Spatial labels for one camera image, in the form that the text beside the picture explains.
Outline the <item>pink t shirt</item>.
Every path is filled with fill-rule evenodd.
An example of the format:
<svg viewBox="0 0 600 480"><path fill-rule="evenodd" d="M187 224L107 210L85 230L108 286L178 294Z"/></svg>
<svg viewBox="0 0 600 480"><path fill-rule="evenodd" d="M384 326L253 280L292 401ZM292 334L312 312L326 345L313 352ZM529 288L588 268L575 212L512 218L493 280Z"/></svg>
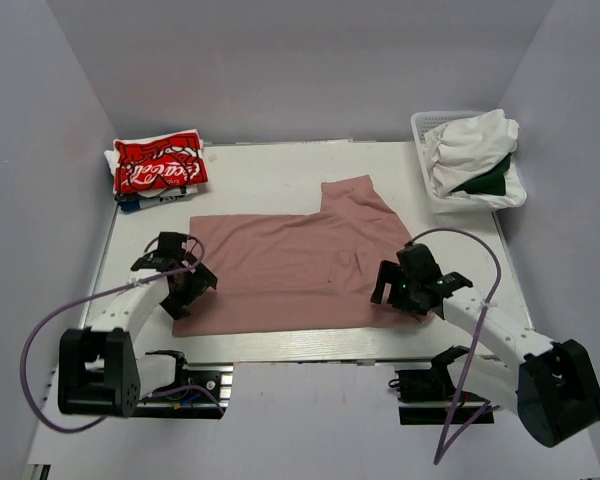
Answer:
<svg viewBox="0 0 600 480"><path fill-rule="evenodd" d="M411 235L369 176L325 182L318 212L194 216L218 278L174 323L176 337L416 325L373 304L379 266Z"/></svg>

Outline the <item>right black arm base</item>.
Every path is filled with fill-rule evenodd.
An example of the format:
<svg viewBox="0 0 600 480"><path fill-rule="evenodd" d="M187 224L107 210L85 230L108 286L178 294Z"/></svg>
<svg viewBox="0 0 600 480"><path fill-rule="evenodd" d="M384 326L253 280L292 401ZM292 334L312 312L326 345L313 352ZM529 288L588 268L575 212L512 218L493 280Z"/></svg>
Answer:
<svg viewBox="0 0 600 480"><path fill-rule="evenodd" d="M397 393L402 426L442 426L455 393L454 388L444 386L431 369L398 370L389 380L388 388ZM463 424L484 402L473 393L461 393L452 425ZM494 424L494 413L483 413L474 423Z"/></svg>

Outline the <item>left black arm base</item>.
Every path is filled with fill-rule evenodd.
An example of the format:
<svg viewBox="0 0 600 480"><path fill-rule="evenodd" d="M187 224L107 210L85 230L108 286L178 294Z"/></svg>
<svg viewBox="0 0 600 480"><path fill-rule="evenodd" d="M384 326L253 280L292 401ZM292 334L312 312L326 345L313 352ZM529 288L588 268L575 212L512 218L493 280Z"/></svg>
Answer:
<svg viewBox="0 0 600 480"><path fill-rule="evenodd" d="M230 365L184 365L168 395L145 397L133 418L219 420L228 407L233 383Z"/></svg>

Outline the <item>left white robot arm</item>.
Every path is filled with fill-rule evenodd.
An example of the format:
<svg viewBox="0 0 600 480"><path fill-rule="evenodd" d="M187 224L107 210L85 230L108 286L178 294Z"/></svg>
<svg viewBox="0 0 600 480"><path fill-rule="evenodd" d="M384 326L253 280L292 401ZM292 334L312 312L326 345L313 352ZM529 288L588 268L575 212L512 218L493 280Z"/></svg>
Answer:
<svg viewBox="0 0 600 480"><path fill-rule="evenodd" d="M200 241L162 232L130 268L130 277L89 325L60 339L57 404L63 414L129 417L151 397L179 399L191 387L183 353L154 349L137 353L135 342L150 317L164 312L184 319L190 305L217 277L195 249Z"/></svg>

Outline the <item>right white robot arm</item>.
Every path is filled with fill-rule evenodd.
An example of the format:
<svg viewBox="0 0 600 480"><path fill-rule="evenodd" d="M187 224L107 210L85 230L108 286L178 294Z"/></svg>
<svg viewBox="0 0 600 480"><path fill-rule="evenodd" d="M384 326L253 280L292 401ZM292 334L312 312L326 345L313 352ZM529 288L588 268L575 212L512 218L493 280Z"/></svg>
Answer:
<svg viewBox="0 0 600 480"><path fill-rule="evenodd" d="M585 347L521 326L468 278L443 274L427 246L409 243L396 261L382 261L371 301L410 314L434 313L495 356L487 360L466 346L452 346L427 369L400 370L389 385L402 402L475 396L515 414L545 447L600 421L600 385Z"/></svg>

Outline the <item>green and white t shirt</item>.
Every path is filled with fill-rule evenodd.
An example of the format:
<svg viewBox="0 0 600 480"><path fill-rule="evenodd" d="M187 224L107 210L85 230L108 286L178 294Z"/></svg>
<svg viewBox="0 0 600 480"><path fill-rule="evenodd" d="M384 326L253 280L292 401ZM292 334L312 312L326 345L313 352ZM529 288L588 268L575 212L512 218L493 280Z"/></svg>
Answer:
<svg viewBox="0 0 600 480"><path fill-rule="evenodd" d="M527 200L514 155L509 153L490 171L470 179L450 193L431 190L436 213L475 213L521 207Z"/></svg>

